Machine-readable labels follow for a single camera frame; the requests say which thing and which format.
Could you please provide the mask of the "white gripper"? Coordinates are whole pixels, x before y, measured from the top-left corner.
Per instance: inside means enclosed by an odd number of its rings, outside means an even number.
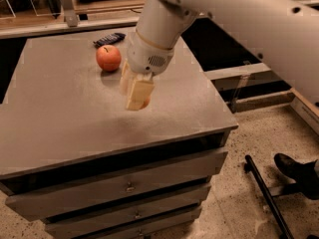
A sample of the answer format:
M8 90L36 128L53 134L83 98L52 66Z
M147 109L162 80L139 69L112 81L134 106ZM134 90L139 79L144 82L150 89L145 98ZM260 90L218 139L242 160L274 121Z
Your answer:
M173 54L174 49L153 46L144 41L138 32L129 34L128 60L123 64L120 79L120 93L127 95L127 110L138 111L142 108L155 88L153 74L164 72Z

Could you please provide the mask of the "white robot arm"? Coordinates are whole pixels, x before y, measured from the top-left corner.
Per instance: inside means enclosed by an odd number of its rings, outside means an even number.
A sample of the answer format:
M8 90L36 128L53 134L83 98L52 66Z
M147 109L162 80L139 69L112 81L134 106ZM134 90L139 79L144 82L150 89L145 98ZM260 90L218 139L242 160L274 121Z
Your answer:
M126 109L140 110L177 39L208 17L308 102L319 102L319 14L292 0L146 0L120 81Z

